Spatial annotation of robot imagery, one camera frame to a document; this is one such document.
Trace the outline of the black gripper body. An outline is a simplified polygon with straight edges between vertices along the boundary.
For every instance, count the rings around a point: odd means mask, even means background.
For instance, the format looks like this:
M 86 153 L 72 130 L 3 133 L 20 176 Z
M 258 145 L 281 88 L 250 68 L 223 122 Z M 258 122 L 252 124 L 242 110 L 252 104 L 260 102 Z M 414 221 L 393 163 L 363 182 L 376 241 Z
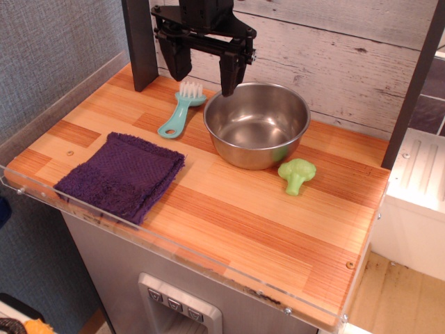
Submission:
M 233 1 L 180 1 L 177 6 L 156 5 L 156 38 L 191 39 L 195 49 L 217 56 L 225 52 L 246 53 L 247 65 L 255 57 L 253 40 L 257 32 L 233 13 Z

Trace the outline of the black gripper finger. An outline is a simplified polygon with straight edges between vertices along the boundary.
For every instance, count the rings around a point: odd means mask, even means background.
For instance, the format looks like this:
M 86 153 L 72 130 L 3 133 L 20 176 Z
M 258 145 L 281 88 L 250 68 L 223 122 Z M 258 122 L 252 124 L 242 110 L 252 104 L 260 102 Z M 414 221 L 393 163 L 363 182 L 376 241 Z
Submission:
M 234 93 L 235 88 L 243 82 L 247 66 L 246 53 L 225 52 L 220 56 L 220 83 L 224 97 Z
M 191 39 L 159 37 L 159 44 L 171 77 L 183 80 L 192 70 Z

